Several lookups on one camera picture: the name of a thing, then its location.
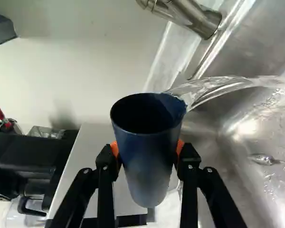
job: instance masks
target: stainless steel sink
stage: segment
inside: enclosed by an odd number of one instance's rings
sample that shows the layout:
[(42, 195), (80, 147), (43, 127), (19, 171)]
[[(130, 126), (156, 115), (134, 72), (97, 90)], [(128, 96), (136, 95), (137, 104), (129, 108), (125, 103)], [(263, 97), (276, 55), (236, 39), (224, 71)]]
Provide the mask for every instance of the stainless steel sink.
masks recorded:
[[(210, 41), (168, 24), (146, 90), (164, 91), (188, 78), (285, 76), (285, 1), (225, 0), (223, 9)], [(285, 163), (248, 159), (263, 153), (285, 161), (285, 101), (279, 93), (260, 87), (232, 92), (189, 112), (182, 127), (182, 139), (192, 142), (202, 165), (219, 171), (252, 228), (285, 228)], [(200, 227), (211, 228), (206, 205), (200, 195)]]

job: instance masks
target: running water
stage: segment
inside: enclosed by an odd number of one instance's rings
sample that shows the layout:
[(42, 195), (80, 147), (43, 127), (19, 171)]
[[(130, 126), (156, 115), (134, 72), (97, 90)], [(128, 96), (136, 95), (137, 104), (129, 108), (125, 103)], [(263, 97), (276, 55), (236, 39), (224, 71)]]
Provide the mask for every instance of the running water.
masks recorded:
[(275, 88), (273, 95), (285, 95), (284, 76), (258, 76), (246, 78), (241, 76), (218, 76), (191, 80), (165, 93), (176, 96), (187, 104), (187, 112), (215, 97), (252, 87)]

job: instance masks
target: white countertop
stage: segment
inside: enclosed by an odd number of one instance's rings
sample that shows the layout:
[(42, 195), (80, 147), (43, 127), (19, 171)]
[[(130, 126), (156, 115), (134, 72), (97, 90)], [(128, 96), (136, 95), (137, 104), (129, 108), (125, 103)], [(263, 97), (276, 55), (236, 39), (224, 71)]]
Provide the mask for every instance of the white countertop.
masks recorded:
[[(95, 159), (97, 155), (107, 143), (114, 140), (115, 137), (110, 124), (85, 123), (81, 126), (54, 195), (47, 219), (54, 217), (78, 171), (86, 167), (96, 169)], [(96, 190), (86, 209), (85, 218), (97, 217), (97, 195), (98, 191)], [(123, 168), (121, 168), (118, 179), (114, 183), (114, 207), (116, 216), (147, 213), (146, 208), (138, 206), (132, 200)]]

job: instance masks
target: stainless steel faucet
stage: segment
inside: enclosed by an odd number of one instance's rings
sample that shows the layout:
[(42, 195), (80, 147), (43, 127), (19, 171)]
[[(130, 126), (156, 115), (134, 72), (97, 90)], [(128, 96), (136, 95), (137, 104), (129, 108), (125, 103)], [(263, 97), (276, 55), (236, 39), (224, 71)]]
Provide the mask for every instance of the stainless steel faucet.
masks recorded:
[(187, 27), (203, 39), (209, 39), (222, 20), (220, 12), (199, 5), (195, 0), (136, 0), (144, 9)]

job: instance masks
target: blue cup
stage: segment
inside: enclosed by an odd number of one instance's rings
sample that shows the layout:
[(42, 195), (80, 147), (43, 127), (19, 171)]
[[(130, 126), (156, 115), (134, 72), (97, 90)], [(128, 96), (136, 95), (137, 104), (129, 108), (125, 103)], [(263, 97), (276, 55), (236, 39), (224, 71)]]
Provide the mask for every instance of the blue cup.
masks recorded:
[(186, 104), (169, 94), (126, 96), (110, 117), (133, 200), (145, 208), (165, 198)]

